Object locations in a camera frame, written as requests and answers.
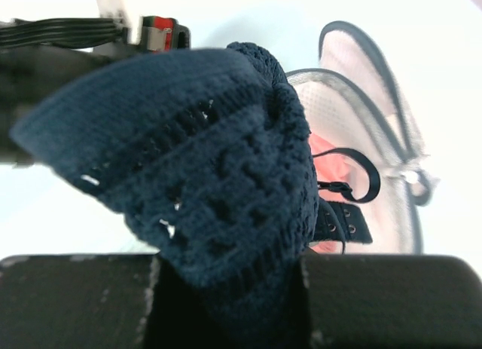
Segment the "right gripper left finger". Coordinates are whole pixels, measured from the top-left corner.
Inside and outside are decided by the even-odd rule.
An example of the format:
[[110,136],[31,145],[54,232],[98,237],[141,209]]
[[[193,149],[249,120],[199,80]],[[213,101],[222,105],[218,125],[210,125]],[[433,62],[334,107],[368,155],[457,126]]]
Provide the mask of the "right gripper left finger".
[[3,348],[141,348],[156,255],[11,256],[1,261]]

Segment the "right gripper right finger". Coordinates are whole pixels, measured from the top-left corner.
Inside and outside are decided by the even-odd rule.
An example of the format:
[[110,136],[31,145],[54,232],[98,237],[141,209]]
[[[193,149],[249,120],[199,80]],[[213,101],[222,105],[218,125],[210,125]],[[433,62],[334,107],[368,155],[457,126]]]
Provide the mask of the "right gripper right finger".
[[452,256],[304,257],[317,348],[479,348],[481,280]]

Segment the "pink bra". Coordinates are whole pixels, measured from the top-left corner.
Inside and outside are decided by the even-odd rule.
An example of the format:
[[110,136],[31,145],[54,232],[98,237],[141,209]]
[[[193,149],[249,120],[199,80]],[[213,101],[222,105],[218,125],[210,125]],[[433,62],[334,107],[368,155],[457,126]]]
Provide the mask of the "pink bra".
[[[312,133],[309,144],[313,155],[332,150],[334,146],[329,141]],[[358,188],[360,178],[358,178],[358,168],[355,162],[342,155],[332,154],[318,157],[314,160],[317,179],[323,182],[347,182]],[[335,241],[319,241],[310,247],[316,253],[338,253],[341,244]]]

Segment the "navy blue lace bra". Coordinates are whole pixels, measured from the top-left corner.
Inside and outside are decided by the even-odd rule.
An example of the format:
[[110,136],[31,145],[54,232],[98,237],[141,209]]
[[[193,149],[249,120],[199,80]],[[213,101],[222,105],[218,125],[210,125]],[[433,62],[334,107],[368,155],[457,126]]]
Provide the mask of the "navy blue lace bra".
[[256,44],[146,54],[55,90],[11,129],[58,176],[124,217],[163,261],[146,348],[326,348],[304,256],[343,224],[310,128]]

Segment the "white mesh laundry bag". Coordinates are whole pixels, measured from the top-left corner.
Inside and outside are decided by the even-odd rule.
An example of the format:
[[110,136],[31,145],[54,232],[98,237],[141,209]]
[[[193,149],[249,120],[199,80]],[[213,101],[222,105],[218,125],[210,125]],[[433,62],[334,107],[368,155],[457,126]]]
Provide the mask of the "white mesh laundry bag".
[[347,251],[422,253],[418,209],[438,181],[426,169],[426,144],[378,45],[351,23],[331,22],[319,36],[319,66],[290,72],[288,80],[311,133],[334,146],[316,158],[338,154],[358,168],[354,203],[324,193],[342,211]]

